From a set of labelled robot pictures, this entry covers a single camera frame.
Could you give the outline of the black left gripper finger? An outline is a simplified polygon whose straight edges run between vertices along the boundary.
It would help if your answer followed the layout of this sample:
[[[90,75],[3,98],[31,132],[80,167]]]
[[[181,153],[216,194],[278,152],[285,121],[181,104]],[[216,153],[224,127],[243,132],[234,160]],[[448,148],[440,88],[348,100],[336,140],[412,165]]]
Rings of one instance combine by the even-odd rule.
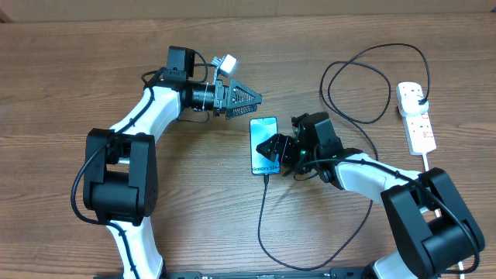
[[[257,104],[255,105],[244,105],[238,108],[228,108],[226,109],[226,119],[232,119],[241,115],[249,114],[257,110]]]
[[[232,78],[229,82],[227,105],[259,105],[262,96]]]

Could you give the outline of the Samsung Galaxy smartphone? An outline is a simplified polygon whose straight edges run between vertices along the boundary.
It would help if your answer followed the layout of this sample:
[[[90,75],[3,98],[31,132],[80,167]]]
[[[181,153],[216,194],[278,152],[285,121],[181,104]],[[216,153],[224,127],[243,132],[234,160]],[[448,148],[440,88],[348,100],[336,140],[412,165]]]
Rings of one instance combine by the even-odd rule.
[[[277,135],[277,118],[250,120],[251,172],[254,175],[277,174],[280,163],[272,154],[273,136]]]

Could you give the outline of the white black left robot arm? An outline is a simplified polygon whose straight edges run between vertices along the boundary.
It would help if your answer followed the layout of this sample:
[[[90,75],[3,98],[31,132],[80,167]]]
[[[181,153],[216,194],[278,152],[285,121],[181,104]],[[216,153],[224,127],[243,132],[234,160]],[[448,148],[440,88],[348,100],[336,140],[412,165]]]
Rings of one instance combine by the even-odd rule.
[[[87,136],[83,202],[97,224],[112,234],[121,257],[122,278],[164,278],[151,224],[158,199],[156,143],[184,109],[211,111],[227,119],[255,112],[260,94],[236,80],[149,83],[133,110],[110,129]]]

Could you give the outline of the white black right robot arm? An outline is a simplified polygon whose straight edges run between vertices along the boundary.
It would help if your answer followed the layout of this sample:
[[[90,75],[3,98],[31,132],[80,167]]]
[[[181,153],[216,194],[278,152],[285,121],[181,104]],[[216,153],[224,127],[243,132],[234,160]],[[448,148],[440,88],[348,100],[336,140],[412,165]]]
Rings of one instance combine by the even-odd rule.
[[[294,117],[291,124],[294,133],[285,136],[274,117],[250,120],[253,174],[314,171],[339,190],[361,194],[383,205],[396,244],[395,252],[365,267],[331,270],[332,277],[439,278],[479,267],[483,233],[444,170],[402,170],[345,148],[326,112]]]

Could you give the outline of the white charger plug adapter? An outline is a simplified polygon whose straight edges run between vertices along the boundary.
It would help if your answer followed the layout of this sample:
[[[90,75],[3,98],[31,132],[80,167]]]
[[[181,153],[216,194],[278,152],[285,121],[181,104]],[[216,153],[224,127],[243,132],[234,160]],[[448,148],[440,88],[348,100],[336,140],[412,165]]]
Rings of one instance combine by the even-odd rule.
[[[429,110],[429,102],[424,102],[415,95],[413,97],[401,95],[398,99],[398,110],[403,117],[420,115]]]

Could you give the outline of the white power strip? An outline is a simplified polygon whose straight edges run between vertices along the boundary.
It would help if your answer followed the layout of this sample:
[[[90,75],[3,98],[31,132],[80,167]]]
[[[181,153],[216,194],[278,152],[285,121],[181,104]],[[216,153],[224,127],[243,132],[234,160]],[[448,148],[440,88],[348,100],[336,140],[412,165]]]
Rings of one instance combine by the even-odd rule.
[[[415,95],[418,98],[424,98],[421,85],[410,81],[399,83],[396,87],[396,95],[397,99],[401,95],[408,97]],[[436,141],[428,112],[410,117],[401,117],[411,155],[423,155],[436,149]]]

